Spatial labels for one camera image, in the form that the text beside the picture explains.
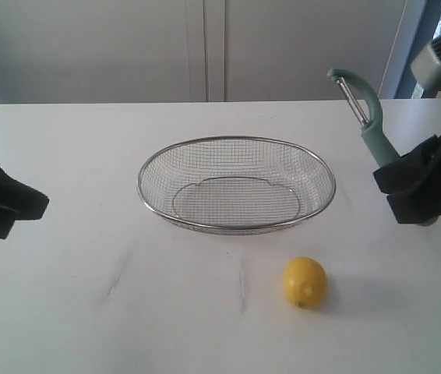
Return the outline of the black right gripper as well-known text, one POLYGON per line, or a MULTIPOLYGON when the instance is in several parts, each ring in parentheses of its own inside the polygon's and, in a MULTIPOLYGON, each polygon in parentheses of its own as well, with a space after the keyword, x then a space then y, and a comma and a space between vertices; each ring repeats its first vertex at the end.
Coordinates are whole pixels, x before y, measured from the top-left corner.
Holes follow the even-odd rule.
POLYGON ((373 177, 379 190, 389 194, 386 199, 397 223, 426 224, 441 216, 441 136, 431 136, 400 159, 374 171, 373 177), (433 157, 436 188, 409 188, 422 178, 433 157))

